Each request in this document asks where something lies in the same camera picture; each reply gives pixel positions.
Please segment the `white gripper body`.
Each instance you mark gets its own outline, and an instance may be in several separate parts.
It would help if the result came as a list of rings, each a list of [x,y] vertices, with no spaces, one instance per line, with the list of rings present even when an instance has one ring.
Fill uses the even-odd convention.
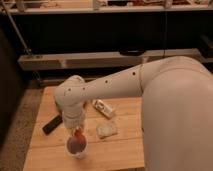
[[[84,127],[85,112],[82,111],[77,115],[62,113],[62,120],[67,129],[76,129],[77,127]]]

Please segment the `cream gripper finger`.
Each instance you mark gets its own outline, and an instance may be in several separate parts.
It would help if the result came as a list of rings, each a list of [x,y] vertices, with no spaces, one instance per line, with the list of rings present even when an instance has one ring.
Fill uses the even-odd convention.
[[[67,129],[67,132],[68,132],[68,135],[72,137],[74,136],[75,129]]]
[[[82,134],[85,133],[85,125],[80,125],[79,130]]]

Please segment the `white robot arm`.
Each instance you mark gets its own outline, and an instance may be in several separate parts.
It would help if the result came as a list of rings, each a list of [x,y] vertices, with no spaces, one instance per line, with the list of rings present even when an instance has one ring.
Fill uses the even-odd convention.
[[[213,171],[213,73],[174,56],[91,82],[75,76],[54,92],[67,128],[85,118],[92,99],[140,97],[146,171]]]

